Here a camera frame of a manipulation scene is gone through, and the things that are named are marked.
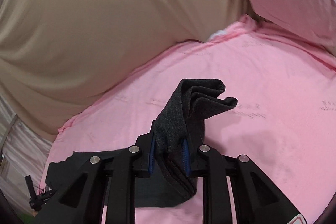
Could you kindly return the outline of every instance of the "black cloth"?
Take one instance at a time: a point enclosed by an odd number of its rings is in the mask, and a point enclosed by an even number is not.
[[[217,99],[224,91],[223,82],[216,79],[180,82],[152,125],[156,163],[151,178],[135,180],[136,207],[174,207],[196,194],[197,179],[187,177],[184,172],[181,141],[188,133],[204,138],[204,119],[236,106],[235,98]],[[120,151],[75,152],[66,161],[49,165],[46,184],[58,189],[90,157],[107,159]]]
[[[236,98],[217,98],[224,91],[221,80],[183,79],[152,125],[156,161],[165,180],[184,201],[196,194],[197,179],[184,171],[182,139],[188,133],[204,139],[204,120],[237,105]]]

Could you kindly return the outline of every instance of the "beige fabric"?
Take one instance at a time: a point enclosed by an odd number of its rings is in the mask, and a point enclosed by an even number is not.
[[[247,0],[0,0],[0,93],[36,133],[57,129],[134,68],[205,41]]]

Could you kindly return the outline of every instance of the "dark gray fabric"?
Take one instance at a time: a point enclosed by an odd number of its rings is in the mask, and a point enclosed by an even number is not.
[[[203,139],[204,120],[237,105],[236,98],[217,98],[224,91],[221,80],[183,79],[152,126],[157,163],[165,180],[184,201],[196,194],[197,179],[184,171],[182,139],[188,133]]]

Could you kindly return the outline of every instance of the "pink towel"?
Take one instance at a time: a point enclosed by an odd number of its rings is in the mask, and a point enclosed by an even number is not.
[[[312,224],[336,191],[336,58],[247,16],[209,43],[177,45],[136,70],[66,122],[48,163],[133,145],[183,78],[224,82],[223,98],[238,106],[206,120],[205,143],[249,155]],[[201,224],[201,189],[200,180],[197,195],[176,208],[138,208],[137,224]]]

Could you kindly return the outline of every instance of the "white tag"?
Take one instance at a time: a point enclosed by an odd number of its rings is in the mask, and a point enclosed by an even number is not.
[[[298,214],[288,224],[307,224],[302,214]]]
[[[219,35],[226,35],[226,31],[225,30],[219,30],[217,32],[215,32],[214,34],[212,34],[207,41],[212,40],[213,38],[219,36]]]

